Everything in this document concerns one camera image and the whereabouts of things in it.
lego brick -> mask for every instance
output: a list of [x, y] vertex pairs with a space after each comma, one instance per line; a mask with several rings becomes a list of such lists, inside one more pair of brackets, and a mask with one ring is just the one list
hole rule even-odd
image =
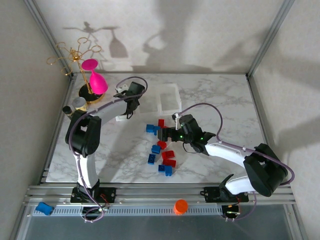
[[172, 166], [165, 166], [164, 169], [166, 176], [172, 176]]
[[157, 136], [157, 132], [158, 132], [159, 129], [161, 129], [161, 127], [159, 127], [159, 126], [154, 126], [153, 127], [153, 133], [154, 133], [155, 136]]
[[158, 172], [159, 173], [164, 173], [165, 171], [166, 171], [166, 166], [165, 165], [159, 165]]
[[159, 119], [158, 120], [158, 126], [163, 129], [165, 127], [165, 120], [164, 119]]
[[176, 160], [172, 160], [172, 159], [165, 158], [165, 159], [163, 159], [162, 164], [163, 164], [163, 165], [166, 165], [166, 166], [171, 166], [171, 167], [175, 168], [175, 167], [176, 167], [176, 164], [177, 164], [177, 161], [176, 161]]
[[154, 133], [154, 128], [155, 128], [154, 125], [152, 125], [152, 124], [147, 124], [147, 125], [146, 125], [146, 128], [145, 128], [145, 131], [146, 131], [147, 133]]
[[156, 160], [156, 155], [155, 154], [149, 154], [149, 158], [148, 158], [148, 164], [155, 164], [155, 160]]
[[156, 144], [160, 146], [162, 150], [164, 150], [167, 147], [167, 144], [165, 141], [158, 141]]
[[175, 157], [175, 153], [174, 151], [170, 150], [170, 151], [164, 151], [162, 153], [162, 158], [163, 159], [170, 159], [170, 158], [174, 158]]
[[160, 151], [161, 151], [161, 147], [160, 146], [153, 145], [152, 148], [151, 148], [151, 152], [154, 153], [154, 154], [159, 154]]
[[39, 202], [38, 206], [36, 206], [35, 210], [49, 216], [52, 214], [52, 212], [54, 211], [54, 207], [53, 206], [49, 206], [47, 204], [45, 204], [43, 201]]

red lego brick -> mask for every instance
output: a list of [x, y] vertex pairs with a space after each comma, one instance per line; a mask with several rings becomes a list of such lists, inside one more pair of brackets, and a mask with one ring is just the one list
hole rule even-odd
[[158, 120], [158, 126], [163, 129], [165, 127], [165, 120], [164, 119], [159, 119]]
[[162, 162], [162, 165], [171, 166], [171, 167], [175, 168], [176, 167], [176, 163], [177, 163], [176, 160], [164, 158], [163, 162]]
[[167, 147], [167, 144], [165, 141], [158, 141], [156, 144], [160, 146], [162, 150]]
[[170, 159], [170, 158], [174, 158], [175, 157], [175, 153], [174, 151], [170, 150], [170, 151], [164, 151], [162, 153], [162, 158], [163, 159]]

black round base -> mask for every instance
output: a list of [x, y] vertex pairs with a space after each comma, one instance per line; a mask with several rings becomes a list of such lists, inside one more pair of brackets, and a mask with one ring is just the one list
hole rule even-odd
[[94, 103], [99, 102], [104, 97], [104, 95], [105, 95], [104, 93], [103, 94], [95, 94], [95, 93], [90, 94], [86, 84], [83, 85], [79, 90], [79, 97], [84, 98], [88, 104], [94, 104]]

pink wine glass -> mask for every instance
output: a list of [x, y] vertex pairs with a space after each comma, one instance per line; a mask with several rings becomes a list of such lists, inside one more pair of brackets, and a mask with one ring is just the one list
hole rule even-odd
[[90, 86], [93, 93], [104, 94], [108, 90], [108, 84], [105, 78], [96, 73], [94, 70], [98, 66], [98, 61], [95, 59], [87, 59], [81, 64], [82, 68], [86, 71], [91, 71]]

metal rail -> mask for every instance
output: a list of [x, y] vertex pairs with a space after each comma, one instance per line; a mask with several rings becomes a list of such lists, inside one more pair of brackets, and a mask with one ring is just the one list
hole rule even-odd
[[[179, 199], [184, 199], [189, 205], [211, 204], [206, 203], [200, 191], [204, 187], [217, 187], [218, 183], [103, 183], [100, 186], [116, 188], [114, 206], [152, 206], [174, 205]], [[53, 206], [79, 206], [79, 203], [70, 203], [72, 189], [75, 184], [50, 183], [30, 186], [23, 200], [24, 205], [36, 206], [45, 202]], [[249, 194], [249, 202], [244, 205], [253, 205], [254, 196]], [[257, 205], [295, 204], [296, 200], [290, 186], [280, 186], [271, 197], [256, 195]], [[94, 206], [93, 203], [82, 203], [81, 206]]]

